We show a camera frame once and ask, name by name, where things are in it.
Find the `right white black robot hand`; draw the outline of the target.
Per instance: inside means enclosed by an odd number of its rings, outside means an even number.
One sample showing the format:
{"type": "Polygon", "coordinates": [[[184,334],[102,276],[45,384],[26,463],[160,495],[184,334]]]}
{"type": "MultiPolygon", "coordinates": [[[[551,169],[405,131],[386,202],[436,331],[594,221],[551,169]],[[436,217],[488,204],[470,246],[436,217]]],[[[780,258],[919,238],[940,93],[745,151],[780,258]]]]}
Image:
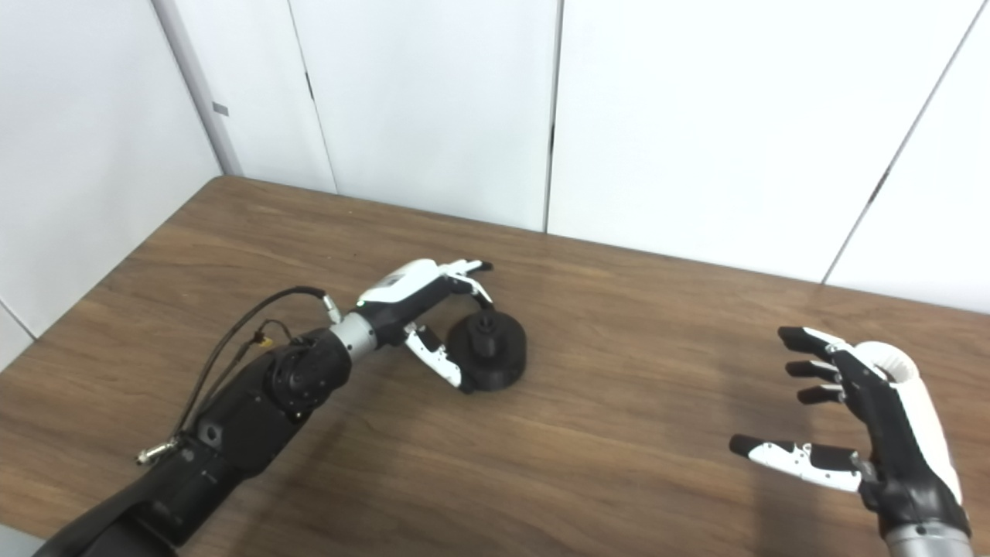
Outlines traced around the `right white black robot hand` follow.
{"type": "Polygon", "coordinates": [[[878,521],[891,556],[972,556],[972,531],[940,416],[918,364],[892,344],[844,339],[804,326],[781,326],[785,347],[807,354],[789,362],[803,405],[844,405],[869,434],[870,451],[736,434],[729,450],[766,468],[856,493],[878,521]]]}

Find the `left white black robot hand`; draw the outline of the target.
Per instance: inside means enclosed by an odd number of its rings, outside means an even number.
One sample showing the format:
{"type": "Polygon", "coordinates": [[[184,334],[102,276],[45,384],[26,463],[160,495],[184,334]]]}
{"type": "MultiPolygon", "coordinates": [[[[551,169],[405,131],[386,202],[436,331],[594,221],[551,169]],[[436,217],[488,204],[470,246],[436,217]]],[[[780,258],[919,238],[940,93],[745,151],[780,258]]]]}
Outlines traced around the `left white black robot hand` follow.
{"type": "Polygon", "coordinates": [[[468,295],[481,309],[492,308],[491,296],[473,278],[474,272],[492,268],[492,263],[482,260],[461,258],[439,264],[418,258],[365,290],[329,331],[342,342],[351,364],[382,347],[404,345],[446,383],[472,394],[475,381],[450,357],[435,332],[416,320],[452,295],[468,295]]]}

